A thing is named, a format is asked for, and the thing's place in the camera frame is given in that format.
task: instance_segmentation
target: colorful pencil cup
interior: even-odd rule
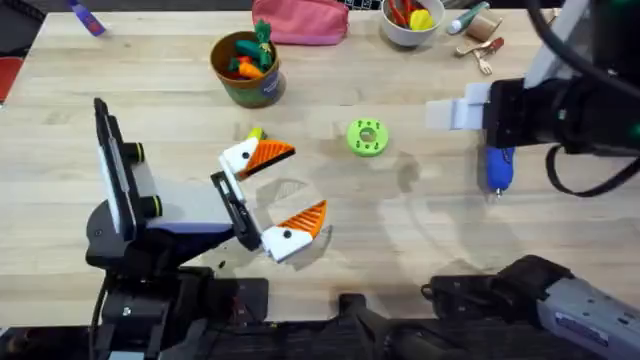
[[[257,41],[255,33],[241,31],[229,34],[220,39],[211,51],[211,66],[224,85],[225,90],[233,101],[247,108],[258,108],[275,102],[279,93],[283,91],[280,85],[280,58],[273,43],[269,42],[273,55],[273,66],[264,76],[254,80],[237,80],[229,72],[231,58],[238,56],[235,49],[237,40]]]

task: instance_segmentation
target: white bowl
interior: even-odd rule
[[[436,29],[444,20],[444,5],[440,0],[416,0],[421,3],[425,9],[429,10],[431,17],[433,18],[434,25],[427,30],[413,31],[411,29],[401,28],[391,21],[385,14],[385,10],[389,7],[388,2],[395,1],[394,4],[403,4],[402,0],[384,0],[380,7],[380,14],[382,14],[382,30],[387,35],[389,40],[400,46],[418,46],[425,42],[428,38],[436,33]]]

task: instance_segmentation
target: green ring toy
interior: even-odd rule
[[[347,129],[347,144],[356,155],[380,155],[389,143],[389,132],[379,120],[360,118]]]

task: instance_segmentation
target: fork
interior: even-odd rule
[[[476,57],[476,61],[478,62],[478,68],[480,69],[481,73],[483,73],[484,75],[493,74],[493,69],[491,68],[491,64],[489,64],[487,60],[482,58],[482,55],[480,54],[479,50],[473,50],[473,56]]]

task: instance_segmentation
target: pink pencil case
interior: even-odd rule
[[[254,0],[252,16],[271,24],[278,44],[335,45],[349,24],[349,9],[336,0]]]

